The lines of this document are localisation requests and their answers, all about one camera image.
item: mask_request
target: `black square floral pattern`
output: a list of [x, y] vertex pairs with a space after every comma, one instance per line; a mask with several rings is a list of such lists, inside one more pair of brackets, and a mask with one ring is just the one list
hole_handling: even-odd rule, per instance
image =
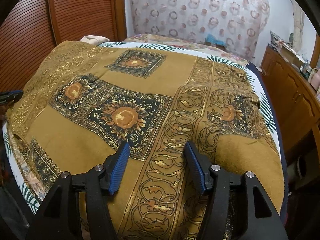
[[172, 97], [143, 94], [99, 80], [92, 74], [58, 89], [49, 104], [99, 135], [113, 149], [131, 143], [130, 157], [145, 160], [169, 112]]
[[165, 60], [166, 55], [148, 52], [127, 50], [107, 68], [134, 76], [147, 78]]

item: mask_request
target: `folded cloth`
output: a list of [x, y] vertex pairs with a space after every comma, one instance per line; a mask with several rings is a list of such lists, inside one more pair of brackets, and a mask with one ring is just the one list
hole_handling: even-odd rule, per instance
[[80, 41], [98, 46], [101, 43], [109, 42], [110, 40], [102, 36], [87, 35], [87, 36], [84, 36]]

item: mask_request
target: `blue gripper pad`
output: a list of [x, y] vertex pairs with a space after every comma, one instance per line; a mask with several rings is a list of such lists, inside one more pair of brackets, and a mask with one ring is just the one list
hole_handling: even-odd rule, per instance
[[124, 147], [120, 150], [121, 152], [116, 152], [116, 154], [119, 154], [118, 159], [116, 160], [113, 171], [110, 175], [110, 186], [108, 191], [112, 196], [115, 194], [116, 191], [118, 191], [122, 180], [122, 176], [124, 174], [124, 170], [127, 166], [127, 162], [130, 155], [129, 143], [126, 143]]
[[186, 143], [184, 155], [187, 159], [196, 190], [202, 195], [208, 193], [212, 189], [213, 182], [210, 177], [209, 167], [212, 163], [209, 158], [200, 154], [192, 141]]

